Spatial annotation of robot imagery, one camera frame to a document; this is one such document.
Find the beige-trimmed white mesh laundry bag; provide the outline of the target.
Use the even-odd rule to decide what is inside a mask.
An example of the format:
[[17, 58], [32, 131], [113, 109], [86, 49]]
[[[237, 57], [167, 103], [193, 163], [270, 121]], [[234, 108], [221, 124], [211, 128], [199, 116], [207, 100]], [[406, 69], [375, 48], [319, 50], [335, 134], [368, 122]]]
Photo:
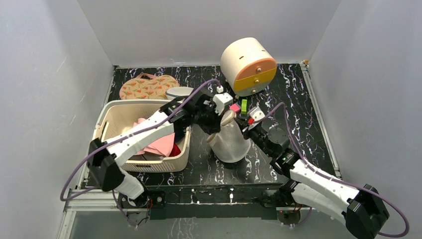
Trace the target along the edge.
[[251, 148], [251, 141], [244, 139], [235, 121], [236, 113], [228, 110], [221, 119], [220, 132], [208, 136], [207, 143], [216, 157], [225, 163], [242, 160]]

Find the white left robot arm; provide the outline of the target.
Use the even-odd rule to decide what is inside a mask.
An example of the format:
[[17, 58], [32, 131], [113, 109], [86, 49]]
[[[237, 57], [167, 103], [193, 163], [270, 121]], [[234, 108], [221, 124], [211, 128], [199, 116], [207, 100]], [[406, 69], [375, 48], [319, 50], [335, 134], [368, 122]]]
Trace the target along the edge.
[[132, 177], [122, 166], [135, 153], [151, 143], [197, 124], [206, 133], [220, 131], [223, 113], [233, 102], [228, 93], [211, 96], [208, 93], [191, 93], [174, 98], [151, 117], [119, 136], [90, 142], [87, 166], [98, 188], [104, 192], [118, 191], [126, 195], [136, 207], [148, 203], [149, 195], [143, 184]]

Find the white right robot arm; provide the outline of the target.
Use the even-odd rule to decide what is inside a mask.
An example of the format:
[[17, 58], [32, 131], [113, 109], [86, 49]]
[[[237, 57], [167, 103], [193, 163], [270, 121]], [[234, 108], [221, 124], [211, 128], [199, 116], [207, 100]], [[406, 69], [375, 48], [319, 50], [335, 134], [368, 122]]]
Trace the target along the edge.
[[290, 147], [290, 139], [279, 129], [266, 131], [253, 119], [235, 119], [245, 139], [252, 140], [267, 156], [270, 165], [288, 178], [274, 196], [286, 206], [305, 204], [333, 217], [358, 239], [373, 239], [389, 218], [378, 191], [366, 184], [361, 189], [318, 168], [306, 165]]

